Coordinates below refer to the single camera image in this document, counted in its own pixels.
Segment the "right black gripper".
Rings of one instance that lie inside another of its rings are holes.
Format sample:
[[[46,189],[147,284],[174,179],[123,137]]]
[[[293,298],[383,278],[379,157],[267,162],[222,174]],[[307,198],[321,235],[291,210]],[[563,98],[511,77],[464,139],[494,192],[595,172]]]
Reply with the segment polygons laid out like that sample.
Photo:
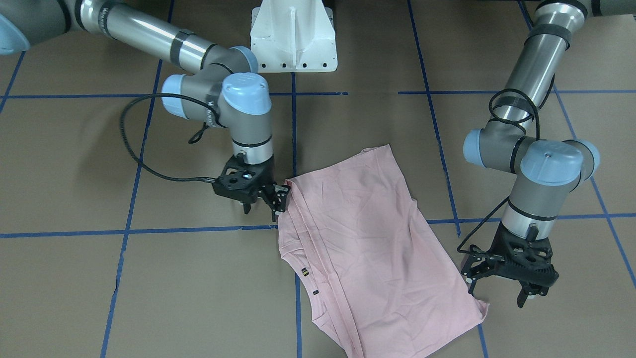
[[[273,157],[257,165],[248,164],[246,158],[245,154],[231,156],[213,183],[213,190],[216,195],[240,201],[246,215],[261,197],[272,212],[272,222],[277,222],[286,212],[291,187],[275,183]]]

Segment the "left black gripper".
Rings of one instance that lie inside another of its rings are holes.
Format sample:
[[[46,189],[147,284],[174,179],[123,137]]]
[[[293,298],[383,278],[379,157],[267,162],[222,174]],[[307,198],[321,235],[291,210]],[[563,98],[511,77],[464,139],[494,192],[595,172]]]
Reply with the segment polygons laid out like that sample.
[[[471,245],[460,269],[469,284],[468,293],[475,296],[477,281],[492,275],[513,279],[522,288],[516,306],[523,308],[527,299],[547,295],[559,273],[552,265],[554,252],[548,238],[530,241],[511,233],[505,226],[497,227],[490,249]]]

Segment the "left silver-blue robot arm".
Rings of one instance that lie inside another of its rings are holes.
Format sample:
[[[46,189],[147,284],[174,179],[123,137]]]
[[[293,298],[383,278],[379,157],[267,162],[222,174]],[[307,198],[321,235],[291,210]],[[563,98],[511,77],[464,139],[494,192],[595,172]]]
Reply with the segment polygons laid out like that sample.
[[[457,248],[466,254],[460,272],[470,293],[479,279],[511,279],[521,286],[516,304],[522,308],[529,297],[547,295],[557,281],[550,233],[566,197],[595,174],[601,156],[590,141],[543,138],[539,111],[586,20],[634,13],[633,0],[543,0],[536,7],[506,86],[488,103],[489,121],[463,144],[468,163],[516,175],[510,195],[497,206],[503,215],[490,248]]]

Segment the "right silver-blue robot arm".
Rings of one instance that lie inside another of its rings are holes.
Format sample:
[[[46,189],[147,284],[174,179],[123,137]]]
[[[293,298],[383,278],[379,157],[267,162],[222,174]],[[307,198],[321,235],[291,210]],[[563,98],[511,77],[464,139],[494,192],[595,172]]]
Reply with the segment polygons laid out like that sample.
[[[218,196],[240,202],[245,214],[262,200],[272,221],[287,208],[289,186],[273,177],[272,100],[269,86],[257,72],[256,55],[246,47],[224,48],[191,30],[179,28],[134,9],[122,0],[3,0],[1,54],[27,51],[33,45],[71,30],[102,34],[166,60],[185,71],[163,82],[161,92],[132,100],[119,118],[121,138],[137,165],[174,182],[204,182]],[[193,144],[209,128],[226,128],[233,154],[216,177],[178,178],[146,165],[126,134],[128,111],[139,102],[161,98],[174,116],[202,122],[189,139]]]

